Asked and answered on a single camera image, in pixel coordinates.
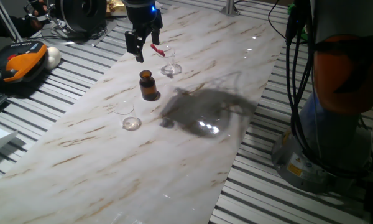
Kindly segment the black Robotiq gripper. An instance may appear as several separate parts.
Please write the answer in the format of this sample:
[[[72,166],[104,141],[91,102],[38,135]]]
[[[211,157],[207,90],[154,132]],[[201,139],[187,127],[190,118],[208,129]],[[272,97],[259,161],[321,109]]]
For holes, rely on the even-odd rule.
[[[160,9],[157,9],[155,0],[123,0],[132,31],[125,33],[127,52],[135,56],[136,61],[143,63],[143,39],[151,34],[152,43],[160,44],[160,29],[163,27]]]

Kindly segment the person hand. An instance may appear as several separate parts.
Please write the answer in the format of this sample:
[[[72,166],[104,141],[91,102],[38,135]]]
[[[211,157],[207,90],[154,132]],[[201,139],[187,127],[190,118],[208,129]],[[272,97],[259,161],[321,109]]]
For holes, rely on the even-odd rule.
[[[47,14],[47,5],[44,0],[35,0],[31,2],[34,8],[34,16],[45,16]]]

